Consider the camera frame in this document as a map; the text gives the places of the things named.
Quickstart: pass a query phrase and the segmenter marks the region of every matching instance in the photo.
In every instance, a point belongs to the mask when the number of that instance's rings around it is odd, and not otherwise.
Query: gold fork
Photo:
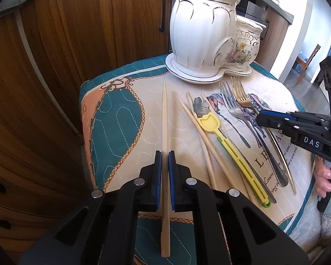
[[[251,100],[249,100],[246,96],[246,93],[245,93],[245,90],[243,88],[243,84],[241,83],[240,78],[231,77],[231,82],[232,82],[232,87],[233,87],[233,94],[234,94],[235,98],[237,99],[238,103],[242,107],[251,108],[255,112],[255,114],[258,115],[259,114],[258,110],[253,106],[253,104],[251,103]],[[295,188],[295,184],[294,184],[292,175],[290,173],[290,169],[288,168],[286,159],[284,158],[284,155],[283,155],[271,129],[269,129],[268,127],[265,127],[265,129],[266,129],[267,133],[269,134],[269,136],[274,144],[274,147],[282,160],[282,163],[283,163],[283,166],[284,166],[286,172],[288,173],[288,177],[290,179],[290,184],[292,185],[293,192],[294,192],[294,194],[297,194],[297,190]]]

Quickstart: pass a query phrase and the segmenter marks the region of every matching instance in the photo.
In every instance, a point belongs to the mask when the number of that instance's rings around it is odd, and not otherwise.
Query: white plate
[[[220,69],[217,74],[215,74],[213,77],[210,78],[198,78],[198,77],[193,77],[190,76],[186,73],[183,73],[182,71],[178,70],[175,66],[174,66],[174,55],[169,54],[166,58],[165,58],[166,62],[166,67],[167,69],[176,77],[178,77],[179,79],[182,79],[184,81],[187,81],[188,83],[192,83],[192,84],[214,84],[216,82],[218,82],[219,80],[222,79],[223,75],[224,75],[224,71],[226,69]]]
[[[252,68],[247,66],[243,71],[236,71],[230,69],[224,69],[224,74],[231,77],[244,77],[250,75],[252,72]]]

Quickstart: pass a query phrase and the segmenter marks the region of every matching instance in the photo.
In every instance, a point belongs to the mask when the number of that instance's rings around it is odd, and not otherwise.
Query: finger
[[[323,191],[321,188],[316,187],[316,192],[317,192],[318,196],[321,196],[322,198],[326,197],[326,192]]]
[[[316,163],[324,163],[324,159],[321,156],[316,156]]]
[[[318,176],[324,177],[327,180],[331,179],[331,169],[329,169],[326,165],[320,164],[316,167],[315,172]]]
[[[329,182],[327,179],[318,176],[318,177],[315,177],[315,180],[316,180],[317,187],[320,187],[325,192],[331,191],[331,182]]]

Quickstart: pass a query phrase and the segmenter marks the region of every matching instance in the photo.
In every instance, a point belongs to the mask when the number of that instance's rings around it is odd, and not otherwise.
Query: white ceramic vase
[[[259,52],[262,31],[262,28],[253,21],[238,16],[235,42],[225,58],[223,67],[237,72],[247,69]]]
[[[213,77],[234,44],[240,0],[176,0],[170,42],[176,68],[198,78]]]

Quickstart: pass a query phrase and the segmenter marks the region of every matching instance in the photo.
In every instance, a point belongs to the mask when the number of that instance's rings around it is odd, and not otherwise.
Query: human hand
[[[316,192],[322,198],[326,197],[326,193],[331,191],[331,170],[324,165],[324,159],[320,156],[315,158],[315,185]]]

